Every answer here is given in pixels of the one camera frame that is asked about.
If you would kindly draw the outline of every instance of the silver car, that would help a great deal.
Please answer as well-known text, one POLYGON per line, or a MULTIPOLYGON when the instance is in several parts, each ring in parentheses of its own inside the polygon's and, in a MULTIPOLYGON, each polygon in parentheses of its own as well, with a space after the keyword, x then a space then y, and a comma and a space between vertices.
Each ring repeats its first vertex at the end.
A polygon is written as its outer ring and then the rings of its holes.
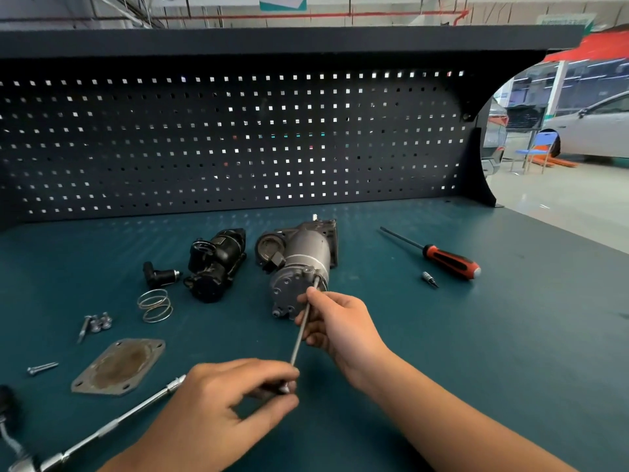
POLYGON ((550 155, 560 153, 629 157, 629 91, 603 99, 575 114, 552 118, 544 131, 559 137, 550 155))
POLYGON ((487 131, 481 150, 481 163, 485 176, 495 174, 500 168, 500 161, 505 153, 507 142, 508 122, 507 110, 492 98, 487 131))

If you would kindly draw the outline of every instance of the glass wall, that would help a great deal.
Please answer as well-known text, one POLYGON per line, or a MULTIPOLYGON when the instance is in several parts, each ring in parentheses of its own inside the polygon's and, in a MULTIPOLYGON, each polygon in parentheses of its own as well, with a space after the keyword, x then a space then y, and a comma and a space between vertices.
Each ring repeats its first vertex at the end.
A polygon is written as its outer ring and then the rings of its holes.
MULTIPOLYGON (((557 74, 557 65, 557 62, 542 63, 515 76, 509 107, 524 105, 546 108, 557 74)), ((629 90, 627 58, 570 62, 556 115, 571 114, 627 90, 629 90)))

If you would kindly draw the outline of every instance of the silver motor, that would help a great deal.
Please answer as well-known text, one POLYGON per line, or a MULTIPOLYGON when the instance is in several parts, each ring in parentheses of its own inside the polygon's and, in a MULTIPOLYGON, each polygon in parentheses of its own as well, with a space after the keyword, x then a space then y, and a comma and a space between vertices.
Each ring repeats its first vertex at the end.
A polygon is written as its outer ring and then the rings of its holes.
POLYGON ((304 308, 297 297, 319 277, 326 291, 330 268, 337 263, 336 220, 304 222, 295 228, 265 233, 256 243, 256 258, 271 276, 272 314, 294 320, 304 308))

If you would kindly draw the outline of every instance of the car tail light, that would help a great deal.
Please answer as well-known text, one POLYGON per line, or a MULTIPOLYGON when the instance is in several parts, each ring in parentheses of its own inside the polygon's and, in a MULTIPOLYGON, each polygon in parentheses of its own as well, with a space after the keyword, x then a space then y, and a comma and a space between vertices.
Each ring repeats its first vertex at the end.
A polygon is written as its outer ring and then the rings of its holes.
POLYGON ((498 116, 490 116, 489 122, 498 124, 500 126, 507 126, 507 124, 509 123, 509 116, 507 116, 506 114, 502 114, 498 116))

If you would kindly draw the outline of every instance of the black perforated panel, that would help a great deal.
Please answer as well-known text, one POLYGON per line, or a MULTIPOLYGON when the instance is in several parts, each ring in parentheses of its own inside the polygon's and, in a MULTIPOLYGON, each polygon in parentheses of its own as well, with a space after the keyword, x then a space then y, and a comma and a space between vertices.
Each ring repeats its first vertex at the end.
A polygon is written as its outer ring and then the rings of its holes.
POLYGON ((465 76, 4 78, 0 158, 32 220, 458 194, 465 76))

